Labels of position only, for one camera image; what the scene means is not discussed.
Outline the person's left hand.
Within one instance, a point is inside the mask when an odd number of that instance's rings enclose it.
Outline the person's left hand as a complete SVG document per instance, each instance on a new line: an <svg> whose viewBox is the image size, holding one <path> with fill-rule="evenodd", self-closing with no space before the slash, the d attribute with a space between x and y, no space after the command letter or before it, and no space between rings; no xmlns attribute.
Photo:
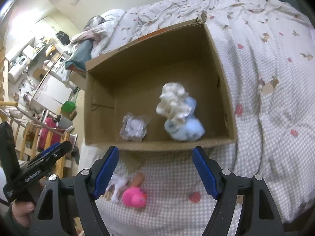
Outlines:
<svg viewBox="0 0 315 236"><path fill-rule="evenodd" d="M35 209L33 202L15 200L12 205L12 215L18 224L28 228L31 224L31 214Z"/></svg>

